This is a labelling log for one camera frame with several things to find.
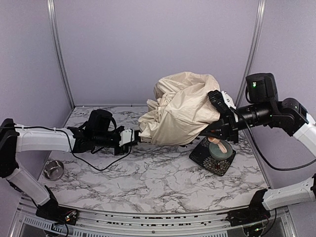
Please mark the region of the beige folding umbrella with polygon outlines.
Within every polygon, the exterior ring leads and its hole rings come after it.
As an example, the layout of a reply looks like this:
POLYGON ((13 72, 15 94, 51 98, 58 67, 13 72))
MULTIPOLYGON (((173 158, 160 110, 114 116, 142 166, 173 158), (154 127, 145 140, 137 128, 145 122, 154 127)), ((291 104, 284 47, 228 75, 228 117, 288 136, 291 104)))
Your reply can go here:
POLYGON ((195 140, 220 113, 207 94, 220 90, 210 74, 181 72, 161 78, 154 86, 155 100, 147 100, 148 112, 139 122, 142 142, 182 146, 195 140))

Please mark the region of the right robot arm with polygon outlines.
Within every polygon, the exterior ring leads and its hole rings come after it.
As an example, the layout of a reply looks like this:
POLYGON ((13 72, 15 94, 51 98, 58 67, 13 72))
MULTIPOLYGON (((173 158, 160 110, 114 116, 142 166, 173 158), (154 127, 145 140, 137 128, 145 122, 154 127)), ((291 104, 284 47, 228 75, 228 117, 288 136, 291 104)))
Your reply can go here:
MULTIPOLYGON (((238 142, 241 130, 256 126, 281 128, 301 142, 313 155, 316 153, 316 122, 306 108, 294 98, 279 101, 275 77, 271 73, 257 73, 245 78, 248 106, 233 108, 222 92, 208 92, 210 103, 220 113, 220 119, 208 125, 200 134, 238 142)), ((259 222, 271 216, 279 207, 315 201, 316 178, 280 189, 257 191, 247 208, 229 211, 226 220, 231 226, 259 222)))

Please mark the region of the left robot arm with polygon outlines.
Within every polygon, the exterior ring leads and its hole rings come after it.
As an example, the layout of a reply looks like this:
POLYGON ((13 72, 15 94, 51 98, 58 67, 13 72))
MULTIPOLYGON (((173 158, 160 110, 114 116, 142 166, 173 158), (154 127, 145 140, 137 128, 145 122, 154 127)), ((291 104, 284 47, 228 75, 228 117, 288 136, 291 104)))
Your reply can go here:
POLYGON ((97 153, 113 148, 116 156, 128 156, 140 142, 139 130, 117 126, 111 112, 97 109, 79 127, 47 128, 24 126, 7 118, 0 126, 0 176, 31 198, 38 217, 64 225, 75 225, 78 210, 59 205, 53 192, 40 184, 16 160, 16 154, 27 151, 60 151, 77 154, 97 153))

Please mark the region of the pale green ceramic bowl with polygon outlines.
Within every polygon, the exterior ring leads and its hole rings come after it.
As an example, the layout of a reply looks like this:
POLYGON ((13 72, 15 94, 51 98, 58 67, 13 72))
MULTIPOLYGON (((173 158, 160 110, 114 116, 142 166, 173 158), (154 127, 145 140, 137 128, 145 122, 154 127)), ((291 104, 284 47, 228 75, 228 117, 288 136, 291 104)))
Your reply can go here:
POLYGON ((210 143, 208 146, 210 155, 217 160, 228 159, 233 154, 233 149, 228 142, 221 141, 221 143, 226 148, 227 150, 226 153, 222 152, 220 147, 217 144, 210 143))

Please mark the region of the black floral square plate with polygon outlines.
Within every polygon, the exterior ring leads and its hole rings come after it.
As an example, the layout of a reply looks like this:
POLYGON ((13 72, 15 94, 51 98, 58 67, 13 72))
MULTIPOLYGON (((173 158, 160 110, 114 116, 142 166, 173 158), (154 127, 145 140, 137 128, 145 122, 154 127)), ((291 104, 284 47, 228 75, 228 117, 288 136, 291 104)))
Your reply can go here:
POLYGON ((192 150, 189 158, 211 173, 218 176, 224 176, 236 156, 236 151, 233 149, 233 154, 228 159, 217 160, 210 155, 208 148, 210 143, 213 142, 209 141, 208 137, 203 138, 192 150))

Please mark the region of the right aluminium frame post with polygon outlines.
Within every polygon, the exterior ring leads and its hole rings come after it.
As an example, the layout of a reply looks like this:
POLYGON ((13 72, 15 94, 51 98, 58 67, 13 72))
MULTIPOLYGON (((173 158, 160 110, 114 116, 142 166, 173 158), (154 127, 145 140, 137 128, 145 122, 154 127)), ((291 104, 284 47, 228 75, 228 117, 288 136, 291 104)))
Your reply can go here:
POLYGON ((256 18, 255 18, 255 23, 254 23, 254 30, 252 34, 252 40, 250 44, 250 50, 248 54, 248 58, 246 61, 246 66, 245 70, 242 76, 242 81, 239 87, 239 91, 237 94, 236 98, 236 103, 235 105, 237 107, 240 107, 243 101, 244 97, 244 92, 246 90, 246 81, 245 78, 249 73, 251 72, 254 58, 256 56, 256 52, 259 46, 259 41, 261 37, 261 32, 262 32, 262 27, 263 27, 263 22, 264 22, 264 14, 265 14, 265 8, 266 8, 266 0, 259 0, 258 1, 258 6, 257 6, 257 13, 256 13, 256 18))

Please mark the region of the aluminium frame post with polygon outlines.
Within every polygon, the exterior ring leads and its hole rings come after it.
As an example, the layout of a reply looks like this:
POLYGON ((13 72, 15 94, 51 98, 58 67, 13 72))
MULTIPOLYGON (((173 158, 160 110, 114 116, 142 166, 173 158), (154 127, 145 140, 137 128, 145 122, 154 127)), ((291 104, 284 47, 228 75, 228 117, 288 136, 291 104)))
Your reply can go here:
POLYGON ((266 0, 259 0, 258 1, 258 6, 257 6, 257 13, 256 13, 256 18, 255 18, 255 23, 254 23, 254 30, 252 34, 252 40, 250 44, 250 50, 248 54, 248 58, 246 61, 246 66, 245 70, 242 76, 242 81, 239 87, 239 91, 237 94, 236 98, 236 103, 235 105, 237 107, 240 107, 243 101, 244 97, 244 92, 246 90, 246 81, 245 78, 249 73, 251 72, 254 58, 256 56, 256 52, 259 46, 259 41, 261 37, 261 32, 262 32, 262 27, 263 27, 263 22, 264 22, 264 14, 265 14, 265 8, 266 8, 266 0))
POLYGON ((56 17, 56 11, 55 11, 55 2, 54 0, 47 0, 46 2, 47 2, 49 22, 50 22, 51 31, 52 31, 52 38, 53 38, 55 53, 57 57, 57 63, 58 63, 59 71, 61 74, 62 84, 66 93, 68 104, 71 110, 73 110, 75 108, 75 103, 74 103, 73 95, 71 92, 70 83, 68 80, 68 75, 66 72, 66 67, 65 67, 65 63, 64 63, 64 59, 62 55, 62 47, 61 47, 61 42, 59 38, 57 17, 56 17))

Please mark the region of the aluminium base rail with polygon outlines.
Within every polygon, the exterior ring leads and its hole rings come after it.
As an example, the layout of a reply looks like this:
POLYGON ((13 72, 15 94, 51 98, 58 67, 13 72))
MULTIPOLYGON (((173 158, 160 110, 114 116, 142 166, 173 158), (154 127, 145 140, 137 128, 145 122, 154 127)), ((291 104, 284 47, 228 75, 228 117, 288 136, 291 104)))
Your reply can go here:
POLYGON ((22 197, 9 230, 10 237, 295 237, 287 208, 256 218, 240 210, 141 214, 77 208, 65 225, 36 215, 22 197))

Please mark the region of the left aluminium frame post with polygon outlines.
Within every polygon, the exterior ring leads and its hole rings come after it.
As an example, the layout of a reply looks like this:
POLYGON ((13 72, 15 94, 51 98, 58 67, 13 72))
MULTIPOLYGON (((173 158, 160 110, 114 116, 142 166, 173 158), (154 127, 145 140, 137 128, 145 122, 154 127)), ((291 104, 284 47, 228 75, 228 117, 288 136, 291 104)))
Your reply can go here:
POLYGON ((64 59, 62 55, 62 47, 61 47, 61 42, 59 38, 57 17, 56 17, 56 11, 55 11, 55 2, 54 0, 47 0, 46 2, 47 2, 49 22, 50 22, 51 31, 52 31, 52 38, 53 38, 55 53, 57 57, 57 63, 58 63, 59 71, 61 74, 62 84, 66 93, 68 104, 71 110, 73 110, 75 108, 75 103, 74 103, 73 95, 71 92, 70 83, 68 80, 68 75, 66 72, 66 67, 65 67, 65 63, 64 63, 64 59))

